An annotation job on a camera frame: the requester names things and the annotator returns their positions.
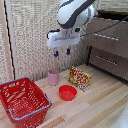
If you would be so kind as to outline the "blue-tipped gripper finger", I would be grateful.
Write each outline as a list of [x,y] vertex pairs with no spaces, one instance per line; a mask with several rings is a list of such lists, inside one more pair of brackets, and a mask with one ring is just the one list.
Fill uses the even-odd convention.
[[57,50],[57,48],[54,49],[54,57],[58,57],[59,56],[59,52]]
[[70,47],[68,47],[68,48],[67,48],[66,55],[70,55],[70,54],[71,54],[71,48],[70,48]]

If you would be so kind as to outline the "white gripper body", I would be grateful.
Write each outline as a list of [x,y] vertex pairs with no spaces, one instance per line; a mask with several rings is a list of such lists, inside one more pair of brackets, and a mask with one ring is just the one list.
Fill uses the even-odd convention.
[[47,34],[47,46],[50,48],[78,44],[80,41],[79,27],[73,29],[51,30]]

